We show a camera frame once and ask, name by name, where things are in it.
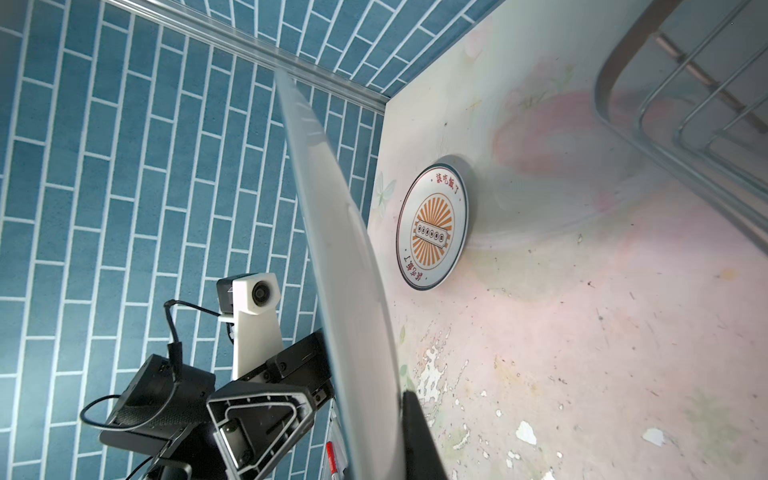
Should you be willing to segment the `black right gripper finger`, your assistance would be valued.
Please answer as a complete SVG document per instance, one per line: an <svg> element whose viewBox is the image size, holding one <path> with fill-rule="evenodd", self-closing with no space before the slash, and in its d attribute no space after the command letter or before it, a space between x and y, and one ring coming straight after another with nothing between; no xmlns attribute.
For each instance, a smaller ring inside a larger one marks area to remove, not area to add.
<svg viewBox="0 0 768 480"><path fill-rule="evenodd" d="M421 404L413 391L403 393L402 430L406 479L447 480Z"/></svg>

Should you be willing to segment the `metal wire dish rack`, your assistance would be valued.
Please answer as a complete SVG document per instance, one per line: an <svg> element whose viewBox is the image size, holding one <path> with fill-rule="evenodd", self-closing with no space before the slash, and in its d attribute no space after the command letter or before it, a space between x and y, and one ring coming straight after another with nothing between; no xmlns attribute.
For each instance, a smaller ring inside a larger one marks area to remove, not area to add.
<svg viewBox="0 0 768 480"><path fill-rule="evenodd" d="M650 2L592 99L606 127L766 252L766 2Z"/></svg>

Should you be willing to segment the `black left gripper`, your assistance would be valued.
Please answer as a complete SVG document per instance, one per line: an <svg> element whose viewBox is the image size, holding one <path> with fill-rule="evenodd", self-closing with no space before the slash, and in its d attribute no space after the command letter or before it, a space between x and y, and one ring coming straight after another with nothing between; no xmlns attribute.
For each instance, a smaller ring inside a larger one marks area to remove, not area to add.
<svg viewBox="0 0 768 480"><path fill-rule="evenodd" d="M265 479L333 396L322 331L221 388L191 365L175 387L170 361L151 355L99 440L148 456L149 479Z"/></svg>

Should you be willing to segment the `green rim hao wei plate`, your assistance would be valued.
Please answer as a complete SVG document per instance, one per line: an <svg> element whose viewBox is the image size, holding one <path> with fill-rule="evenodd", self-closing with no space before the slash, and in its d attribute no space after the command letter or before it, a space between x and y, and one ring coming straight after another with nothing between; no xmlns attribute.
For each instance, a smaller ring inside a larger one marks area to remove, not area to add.
<svg viewBox="0 0 768 480"><path fill-rule="evenodd" d="M366 225L311 106L286 72L276 72L275 86L350 471L356 479L403 479L406 456L396 349Z"/></svg>

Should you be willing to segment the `orange sunburst plate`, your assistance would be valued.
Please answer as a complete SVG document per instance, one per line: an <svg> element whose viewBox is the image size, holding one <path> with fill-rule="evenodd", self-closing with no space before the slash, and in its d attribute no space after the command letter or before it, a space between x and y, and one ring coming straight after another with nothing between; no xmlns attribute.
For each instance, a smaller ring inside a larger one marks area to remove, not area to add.
<svg viewBox="0 0 768 480"><path fill-rule="evenodd" d="M469 195L458 170L446 163L423 170L397 222L397 261L405 282L417 291L442 284L459 262L468 230Z"/></svg>

